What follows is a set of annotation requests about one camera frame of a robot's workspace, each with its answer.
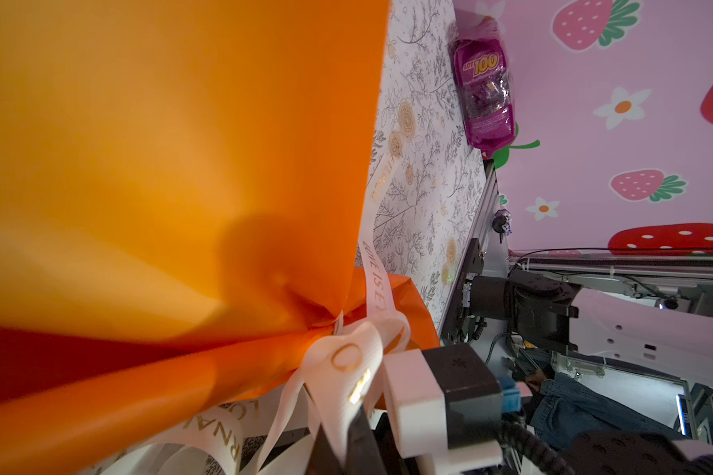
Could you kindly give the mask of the orange wrapping paper sheet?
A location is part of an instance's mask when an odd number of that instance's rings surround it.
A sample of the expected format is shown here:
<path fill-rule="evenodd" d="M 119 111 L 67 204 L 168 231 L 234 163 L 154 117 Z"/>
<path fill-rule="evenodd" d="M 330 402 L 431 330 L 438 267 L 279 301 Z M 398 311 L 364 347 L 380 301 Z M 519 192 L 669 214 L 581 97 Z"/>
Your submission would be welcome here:
<path fill-rule="evenodd" d="M 387 1 L 0 1 L 0 474 L 285 382 L 366 314 Z"/>

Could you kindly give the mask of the white ribbon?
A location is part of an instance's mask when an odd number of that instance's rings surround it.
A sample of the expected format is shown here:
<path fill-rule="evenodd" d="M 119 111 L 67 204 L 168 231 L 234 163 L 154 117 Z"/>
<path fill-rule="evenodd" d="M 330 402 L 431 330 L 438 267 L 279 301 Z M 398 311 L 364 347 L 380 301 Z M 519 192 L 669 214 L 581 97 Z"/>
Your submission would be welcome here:
<path fill-rule="evenodd" d="M 201 474 L 213 458 L 226 474 L 271 474 L 269 455 L 290 421 L 301 392 L 307 394 L 311 434 L 279 457 L 285 469 L 300 474 L 318 431 L 324 431 L 338 461 L 347 453 L 347 434 L 360 408 L 366 416 L 382 393 L 378 373 L 386 352 L 403 352 L 411 338 L 406 316 L 397 310 L 385 266 L 374 248 L 374 221 L 390 188 L 399 159 L 385 156 L 366 188 L 358 250 L 366 281 L 366 318 L 317 340 L 282 389 L 267 439 L 252 461 L 241 467 L 242 447 L 234 435 L 240 422 L 212 409 L 172 427 L 130 450 L 110 457 L 100 474 Z"/>

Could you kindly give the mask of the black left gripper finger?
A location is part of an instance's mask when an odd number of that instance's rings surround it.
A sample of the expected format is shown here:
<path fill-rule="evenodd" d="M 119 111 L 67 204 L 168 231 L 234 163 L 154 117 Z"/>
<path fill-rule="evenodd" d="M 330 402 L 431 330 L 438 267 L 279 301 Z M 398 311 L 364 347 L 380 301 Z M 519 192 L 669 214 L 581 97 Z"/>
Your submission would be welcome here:
<path fill-rule="evenodd" d="M 317 433 L 305 469 L 306 475 L 387 475 L 382 456 L 364 409 L 352 420 L 347 434 L 344 462 L 338 461 L 324 431 Z"/>

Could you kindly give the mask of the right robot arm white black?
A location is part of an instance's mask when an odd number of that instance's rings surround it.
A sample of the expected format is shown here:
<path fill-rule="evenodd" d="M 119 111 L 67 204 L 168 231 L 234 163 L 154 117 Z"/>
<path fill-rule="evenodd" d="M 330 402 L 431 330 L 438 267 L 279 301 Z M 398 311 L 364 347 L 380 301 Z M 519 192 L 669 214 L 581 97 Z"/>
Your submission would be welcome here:
<path fill-rule="evenodd" d="M 501 320 L 541 350 L 605 357 L 713 389 L 713 317 L 634 304 L 516 270 L 471 274 L 463 312 Z M 501 441 L 547 474 L 713 474 L 713 445 L 595 393 L 564 374 L 544 381 L 526 427 Z"/>

